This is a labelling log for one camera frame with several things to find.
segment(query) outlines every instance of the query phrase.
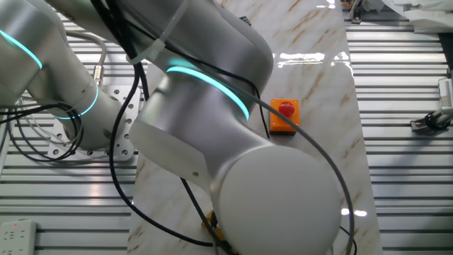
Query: metal bracket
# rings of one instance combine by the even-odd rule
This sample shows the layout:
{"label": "metal bracket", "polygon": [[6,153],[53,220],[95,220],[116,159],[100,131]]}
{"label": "metal bracket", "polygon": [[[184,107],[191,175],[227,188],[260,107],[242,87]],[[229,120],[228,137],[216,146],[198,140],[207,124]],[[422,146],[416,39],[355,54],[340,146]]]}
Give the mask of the metal bracket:
{"label": "metal bracket", "polygon": [[426,115],[423,119],[412,120],[411,129],[412,132],[419,135],[438,135],[440,133],[448,131],[449,122],[445,123],[443,127],[438,127],[433,123],[432,114]]}
{"label": "metal bracket", "polygon": [[[124,103],[127,95],[130,92],[130,87],[128,86],[106,86],[104,85],[102,87],[104,92],[107,94],[115,97],[119,102]],[[132,158],[132,155],[134,154],[134,146],[129,140],[129,131],[130,128],[132,127],[133,122],[135,121],[135,118],[137,117],[139,113],[139,106],[140,106],[140,90],[137,89],[135,92],[135,95],[132,97],[132,100],[130,101],[130,105],[132,107],[127,107],[125,111],[125,117],[126,117],[126,125],[125,128],[121,133],[119,133],[115,139],[116,147],[115,150],[113,151],[113,156],[116,162],[125,162],[128,161]],[[53,134],[60,137],[60,139],[64,141],[69,141],[67,136],[64,134],[64,128],[63,125],[58,121],[55,120],[54,123],[54,129],[53,129]],[[58,142],[58,140],[54,137],[52,137],[52,141]],[[62,144],[54,144],[50,143],[49,144],[49,149],[47,151],[47,154],[49,157],[54,157],[57,158],[61,156],[63,153],[67,151],[67,146],[62,145]],[[87,151],[85,149],[79,148],[77,150],[77,153],[74,155],[71,155],[65,161],[95,161],[95,160],[101,160],[105,161],[108,157],[108,149],[100,149],[96,151]]]}
{"label": "metal bracket", "polygon": [[351,9],[350,17],[352,24],[360,24],[362,22],[362,14],[363,14],[363,7],[362,4],[359,3],[358,5],[354,6]]}

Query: emergency stop button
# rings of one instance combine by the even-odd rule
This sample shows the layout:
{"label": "emergency stop button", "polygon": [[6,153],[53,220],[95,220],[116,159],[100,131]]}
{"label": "emergency stop button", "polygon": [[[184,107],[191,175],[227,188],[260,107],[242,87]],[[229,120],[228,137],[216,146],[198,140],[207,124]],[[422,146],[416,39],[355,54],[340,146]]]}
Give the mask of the emergency stop button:
{"label": "emergency stop button", "polygon": [[[299,100],[297,99],[272,99],[270,106],[279,111],[294,124],[300,125]],[[270,113],[271,135],[294,135],[296,130],[281,120],[275,114]]]}
{"label": "emergency stop button", "polygon": [[289,118],[294,113],[294,105],[290,102],[283,102],[278,106],[278,111],[286,118]]}

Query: electrical outlet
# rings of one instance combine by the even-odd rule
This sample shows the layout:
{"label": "electrical outlet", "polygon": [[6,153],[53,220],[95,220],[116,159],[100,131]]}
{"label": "electrical outlet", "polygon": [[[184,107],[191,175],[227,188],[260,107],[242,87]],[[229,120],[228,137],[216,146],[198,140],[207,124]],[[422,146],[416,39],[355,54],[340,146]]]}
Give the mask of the electrical outlet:
{"label": "electrical outlet", "polygon": [[0,225],[0,255],[33,255],[36,223],[31,220]]}

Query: white marble tabletop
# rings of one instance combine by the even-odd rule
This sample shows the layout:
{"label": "white marble tabletop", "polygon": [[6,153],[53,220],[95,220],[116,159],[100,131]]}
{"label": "white marble tabletop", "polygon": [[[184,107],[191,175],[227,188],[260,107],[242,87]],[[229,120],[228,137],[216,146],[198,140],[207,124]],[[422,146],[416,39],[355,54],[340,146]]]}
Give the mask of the white marble tabletop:
{"label": "white marble tabletop", "polygon": [[[358,254],[382,254],[381,239],[365,154],[360,114],[352,78],[341,5],[337,0],[223,0],[237,16],[247,16],[275,54],[272,76],[262,94],[272,98],[299,99],[301,127],[334,159],[352,196],[355,210],[355,240]],[[163,77],[148,70],[151,89]],[[264,136],[258,108],[248,125]],[[302,137],[273,138],[296,147],[329,167]],[[207,194],[192,185],[202,209],[208,213]],[[194,239],[211,242],[180,179],[140,157],[134,204],[151,218]],[[342,226],[348,228],[348,210]],[[339,232],[333,254],[344,254],[348,236]],[[132,215],[128,254],[214,254],[213,248],[195,246],[162,232]]]}

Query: mounting plate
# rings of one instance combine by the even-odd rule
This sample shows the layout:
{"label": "mounting plate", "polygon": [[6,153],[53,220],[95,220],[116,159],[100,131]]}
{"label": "mounting plate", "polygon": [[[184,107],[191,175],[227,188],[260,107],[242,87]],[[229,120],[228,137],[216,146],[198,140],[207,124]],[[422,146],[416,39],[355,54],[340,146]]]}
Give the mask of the mounting plate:
{"label": "mounting plate", "polygon": [[[104,92],[106,92],[108,95],[111,95],[118,99],[121,104],[124,103],[127,95],[130,92],[130,87],[129,86],[106,86],[104,85],[102,87]],[[140,90],[137,89],[135,92],[135,95],[132,97],[132,100],[130,101],[131,104],[133,104],[136,107],[133,107],[132,109],[127,107],[125,111],[125,118],[126,118],[126,124],[125,128],[121,133],[119,133],[115,139],[116,147],[113,151],[114,153],[114,159],[116,162],[125,162],[131,159],[132,155],[134,154],[134,146],[129,140],[129,130],[132,127],[133,122],[135,121],[135,118],[137,117],[139,113],[139,106],[140,106]],[[64,134],[64,128],[63,125],[58,121],[55,120],[54,123],[54,129],[52,133],[58,137],[61,137],[62,140],[64,141],[69,141],[67,136]],[[52,141],[58,142],[58,140],[55,137],[52,137]],[[62,145],[62,144],[54,144],[50,143],[49,144],[49,149],[47,151],[47,154],[49,157],[57,158],[63,155],[69,148],[69,145]],[[73,162],[73,161],[95,161],[95,160],[100,160],[100,161],[105,161],[107,160],[108,156],[108,148],[105,149],[99,149],[95,151],[87,151],[85,149],[79,148],[76,152],[76,154],[71,155],[70,157],[64,159],[64,161],[68,162]]]}

